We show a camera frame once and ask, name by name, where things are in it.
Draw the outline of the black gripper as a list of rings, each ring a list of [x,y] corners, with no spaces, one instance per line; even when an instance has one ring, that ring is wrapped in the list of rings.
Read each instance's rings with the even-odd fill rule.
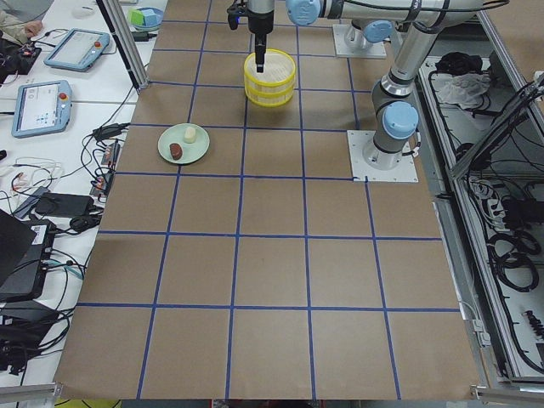
[[[264,72],[267,35],[273,31],[273,0],[248,0],[247,18],[250,32],[255,35],[255,64]]]

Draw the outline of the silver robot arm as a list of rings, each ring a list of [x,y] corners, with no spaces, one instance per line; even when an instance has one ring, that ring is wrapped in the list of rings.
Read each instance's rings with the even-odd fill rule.
[[[298,26],[341,18],[411,24],[389,72],[371,93],[377,130],[363,156],[372,167],[389,170],[417,129],[417,110],[406,98],[422,62],[443,29],[467,21],[483,6],[482,1],[287,1],[286,12]]]

